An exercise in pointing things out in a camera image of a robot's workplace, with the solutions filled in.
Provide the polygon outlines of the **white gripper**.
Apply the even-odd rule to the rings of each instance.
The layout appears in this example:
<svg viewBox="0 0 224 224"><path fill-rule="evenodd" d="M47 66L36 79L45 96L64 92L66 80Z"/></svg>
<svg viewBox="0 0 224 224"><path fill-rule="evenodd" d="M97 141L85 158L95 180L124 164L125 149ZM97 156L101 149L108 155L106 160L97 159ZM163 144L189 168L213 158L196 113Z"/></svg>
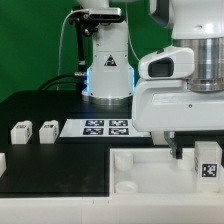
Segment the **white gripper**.
<svg viewBox="0 0 224 224"><path fill-rule="evenodd" d="M165 131L170 154L181 159L175 131L224 130L224 92L192 92L182 80L140 79L133 96L132 123L141 132Z"/></svg>

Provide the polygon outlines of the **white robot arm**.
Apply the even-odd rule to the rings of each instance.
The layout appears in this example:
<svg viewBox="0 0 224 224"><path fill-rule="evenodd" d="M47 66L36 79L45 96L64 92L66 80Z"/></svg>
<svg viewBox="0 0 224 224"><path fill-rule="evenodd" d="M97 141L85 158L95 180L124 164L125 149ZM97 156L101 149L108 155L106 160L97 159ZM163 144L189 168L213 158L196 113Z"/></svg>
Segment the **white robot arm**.
<svg viewBox="0 0 224 224"><path fill-rule="evenodd" d="M149 0L149 15L172 31L172 44L128 62L128 24L109 0L77 0L93 29L85 99L132 100L140 132L224 129L224 0Z"/></svg>

